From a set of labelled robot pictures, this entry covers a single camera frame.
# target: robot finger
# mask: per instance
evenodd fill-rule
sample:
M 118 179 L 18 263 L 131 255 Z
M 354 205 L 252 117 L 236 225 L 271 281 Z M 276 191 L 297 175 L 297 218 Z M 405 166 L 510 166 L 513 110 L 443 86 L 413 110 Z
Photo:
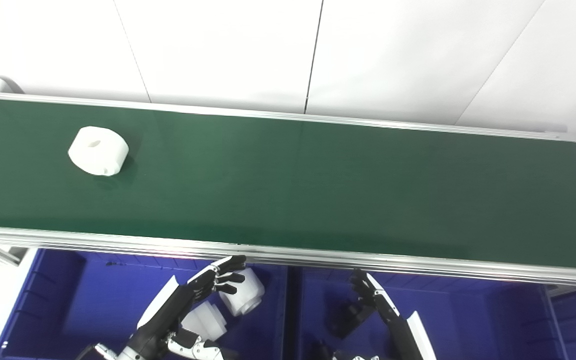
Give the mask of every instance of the robot finger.
M 240 273 L 228 272 L 217 277 L 217 284 L 222 284 L 226 282 L 243 283 L 245 280 L 246 276 Z
M 237 294 L 237 287 L 230 284 L 218 284 L 215 286 L 218 292 L 224 292 L 226 294 L 235 295 Z

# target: white panel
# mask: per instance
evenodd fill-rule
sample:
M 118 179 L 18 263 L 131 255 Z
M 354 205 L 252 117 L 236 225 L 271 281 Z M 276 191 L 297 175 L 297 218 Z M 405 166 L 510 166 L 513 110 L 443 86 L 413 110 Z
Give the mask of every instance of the white panel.
M 452 125 L 541 4 L 325 1 L 307 112 Z
M 112 0 L 0 0 L 0 76 L 28 94 L 148 101 Z
M 576 0 L 547 0 L 457 123 L 576 135 Z
M 153 103 L 304 111 L 320 1 L 116 3 Z

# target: robotic arm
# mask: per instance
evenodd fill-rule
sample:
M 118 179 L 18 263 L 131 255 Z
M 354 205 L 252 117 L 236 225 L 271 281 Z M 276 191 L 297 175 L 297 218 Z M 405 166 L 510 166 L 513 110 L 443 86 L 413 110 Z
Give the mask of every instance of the robotic arm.
M 352 289 L 359 295 L 359 303 L 345 309 L 343 319 L 334 324 L 335 335 L 345 338 L 374 312 L 378 312 L 388 327 L 390 342 L 393 344 L 395 360 L 436 360 L 435 353 L 423 328 L 421 319 L 414 312 L 409 319 L 404 318 L 384 287 L 366 271 L 355 269 L 350 276 Z M 385 357 L 366 357 L 344 351 L 331 351 L 325 344 L 315 346 L 315 360 L 387 360 Z
M 211 263 L 187 283 L 178 285 L 151 319 L 133 333 L 119 355 L 102 344 L 94 349 L 105 360 L 160 360 L 169 351 L 193 360 L 236 360 L 235 351 L 222 349 L 214 341 L 180 328 L 179 324 L 193 304 L 213 292 L 235 294 L 237 288 L 229 282 L 242 283 L 245 278 L 233 271 L 245 268 L 245 255 L 228 256 Z
M 394 356 L 398 360 L 430 360 L 422 356 L 419 344 L 409 322 L 400 315 L 399 310 L 388 296 L 382 285 L 366 271 L 355 269 L 350 276 L 352 289 L 359 294 L 362 305 L 375 308 L 382 321 L 388 327 L 391 343 L 394 344 Z

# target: white plastic part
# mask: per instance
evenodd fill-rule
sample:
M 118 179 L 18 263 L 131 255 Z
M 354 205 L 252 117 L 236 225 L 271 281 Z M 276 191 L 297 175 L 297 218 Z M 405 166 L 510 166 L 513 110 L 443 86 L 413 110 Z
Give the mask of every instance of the white plastic part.
M 419 353 L 421 353 L 421 358 L 423 358 L 423 360 L 437 360 L 433 346 L 430 344 L 428 333 L 426 333 L 426 328 L 421 322 L 421 317 L 419 317 L 419 313 L 416 311 L 413 312 L 407 319 L 407 323 L 408 326 L 410 326 L 410 331 L 419 349 Z
M 164 285 L 164 287 L 159 290 L 159 293 L 155 298 L 152 299 L 146 310 L 141 315 L 141 318 L 137 322 L 137 329 L 141 328 L 142 325 L 146 324 L 150 319 L 155 316 L 157 311 L 166 303 L 166 300 L 173 294 L 175 289 L 179 286 L 177 279 L 173 275 L 170 280 Z
M 201 339 L 213 342 L 226 333 L 226 319 L 217 306 L 208 301 L 188 312 L 181 321 L 181 326 L 199 335 Z
M 246 277 L 246 280 L 240 284 L 230 282 L 237 288 L 237 293 L 226 294 L 225 292 L 220 292 L 219 296 L 226 304 L 226 307 L 228 307 L 228 310 L 230 310 L 230 313 L 238 317 L 255 309 L 261 303 L 261 297 L 264 296 L 266 289 L 255 275 L 253 269 L 247 268 L 236 272 Z
M 92 175 L 119 173 L 128 155 L 128 144 L 116 132 L 103 127 L 82 127 L 68 149 L 78 168 Z

